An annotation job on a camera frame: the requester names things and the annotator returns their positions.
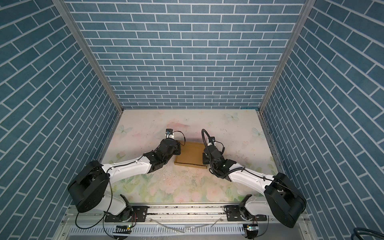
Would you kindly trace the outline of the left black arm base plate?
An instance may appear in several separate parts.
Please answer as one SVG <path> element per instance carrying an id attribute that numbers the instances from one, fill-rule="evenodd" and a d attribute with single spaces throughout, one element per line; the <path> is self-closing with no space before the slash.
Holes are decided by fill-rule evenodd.
<path id="1" fill-rule="evenodd" d="M 105 217 L 106 223 L 141 223 L 145 222 L 148 212 L 148 206 L 126 207 L 120 214 L 112 215 L 108 213 Z"/>

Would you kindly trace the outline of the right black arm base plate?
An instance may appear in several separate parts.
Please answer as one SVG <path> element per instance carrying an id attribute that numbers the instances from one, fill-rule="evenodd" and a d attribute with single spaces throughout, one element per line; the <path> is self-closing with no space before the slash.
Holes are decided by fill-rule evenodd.
<path id="1" fill-rule="evenodd" d="M 240 205 L 226 205 L 224 206 L 224 212 L 227 216 L 228 222 L 239 221 L 266 221 L 268 218 L 266 215 L 252 215 L 245 207 Z"/>

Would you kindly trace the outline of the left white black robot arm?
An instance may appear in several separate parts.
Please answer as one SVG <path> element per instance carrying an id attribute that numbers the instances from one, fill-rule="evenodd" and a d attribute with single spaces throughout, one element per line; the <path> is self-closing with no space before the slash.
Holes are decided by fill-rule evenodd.
<path id="1" fill-rule="evenodd" d="M 155 150 L 133 160 L 104 165 L 92 161 L 69 183 L 68 191 L 79 213 L 97 209 L 117 216 L 130 212 L 128 199 L 114 197 L 109 187 L 123 179 L 155 172 L 180 154 L 180 142 L 165 138 Z"/>

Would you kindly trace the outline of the brown cardboard paper box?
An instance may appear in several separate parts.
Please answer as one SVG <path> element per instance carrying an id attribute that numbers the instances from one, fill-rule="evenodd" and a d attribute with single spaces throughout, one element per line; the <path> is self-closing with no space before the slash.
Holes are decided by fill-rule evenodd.
<path id="1" fill-rule="evenodd" d="M 186 142 L 181 146 L 181 154 L 175 158 L 175 165 L 206 169 L 207 166 L 203 164 L 204 149 L 203 143 Z"/>

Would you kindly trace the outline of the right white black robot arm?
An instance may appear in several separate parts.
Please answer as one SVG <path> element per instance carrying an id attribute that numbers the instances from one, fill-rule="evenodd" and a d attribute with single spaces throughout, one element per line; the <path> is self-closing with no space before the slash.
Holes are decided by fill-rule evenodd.
<path id="1" fill-rule="evenodd" d="M 203 163 L 210 164 L 210 171 L 216 177 L 244 185 L 266 198 L 266 207 L 257 203 L 252 195 L 242 200 L 238 209 L 245 220 L 251 220 L 256 215 L 274 216 L 284 226 L 293 228 L 306 208 L 307 201 L 303 194 L 283 173 L 273 176 L 250 170 L 225 159 L 214 144 L 205 147 Z"/>

